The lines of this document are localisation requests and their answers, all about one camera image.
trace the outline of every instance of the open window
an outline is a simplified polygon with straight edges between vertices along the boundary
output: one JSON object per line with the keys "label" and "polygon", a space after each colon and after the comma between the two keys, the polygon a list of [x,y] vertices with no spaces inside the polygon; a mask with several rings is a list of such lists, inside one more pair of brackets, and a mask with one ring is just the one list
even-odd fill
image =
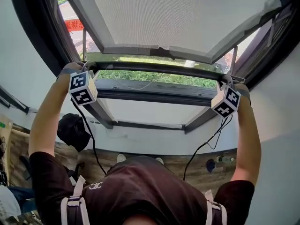
{"label": "open window", "polygon": [[294,0],[34,1],[13,0],[53,73],[78,60],[101,70],[98,100],[85,108],[107,128],[190,132],[215,115],[224,74],[251,88],[275,67],[275,51],[298,43],[285,44],[299,23]]}

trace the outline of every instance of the wooden table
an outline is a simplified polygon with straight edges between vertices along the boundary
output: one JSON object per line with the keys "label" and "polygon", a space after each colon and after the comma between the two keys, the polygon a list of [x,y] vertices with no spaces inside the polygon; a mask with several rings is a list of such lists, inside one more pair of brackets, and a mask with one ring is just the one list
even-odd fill
{"label": "wooden table", "polygon": [[7,147],[4,153],[4,171],[7,175],[7,180],[9,181],[9,136],[13,127],[13,121],[3,114],[0,114],[0,136],[1,139],[4,138]]}

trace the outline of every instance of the t-shirt sleeve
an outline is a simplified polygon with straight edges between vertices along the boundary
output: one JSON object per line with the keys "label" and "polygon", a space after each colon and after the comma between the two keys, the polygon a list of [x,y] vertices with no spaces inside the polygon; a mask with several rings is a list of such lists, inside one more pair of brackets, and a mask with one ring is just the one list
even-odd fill
{"label": "t-shirt sleeve", "polygon": [[219,188],[214,201],[226,208],[228,225],[246,222],[253,193],[253,183],[245,180],[230,181]]}
{"label": "t-shirt sleeve", "polygon": [[29,160],[32,188],[43,224],[60,224],[60,202],[73,194],[67,172],[55,157],[45,152],[35,152]]}

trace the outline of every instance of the blue jeans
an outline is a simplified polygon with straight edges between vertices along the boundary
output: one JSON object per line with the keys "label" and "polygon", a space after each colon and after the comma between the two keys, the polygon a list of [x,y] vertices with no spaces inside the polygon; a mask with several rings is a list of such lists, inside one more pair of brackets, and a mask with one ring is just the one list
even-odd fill
{"label": "blue jeans", "polygon": [[31,212],[36,210],[34,201],[34,193],[32,188],[25,187],[7,187],[15,196],[21,209],[21,213]]}

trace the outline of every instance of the fiducial marker cube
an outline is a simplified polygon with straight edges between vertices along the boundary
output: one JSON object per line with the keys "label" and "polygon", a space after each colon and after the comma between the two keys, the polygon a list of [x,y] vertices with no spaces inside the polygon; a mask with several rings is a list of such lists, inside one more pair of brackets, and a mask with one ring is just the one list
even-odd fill
{"label": "fiducial marker cube", "polygon": [[211,108],[223,118],[227,118],[238,110],[240,104],[239,92],[234,91],[227,85],[223,85],[218,94],[211,101]]}
{"label": "fiducial marker cube", "polygon": [[89,71],[71,74],[69,94],[78,106],[96,101],[98,92]]}

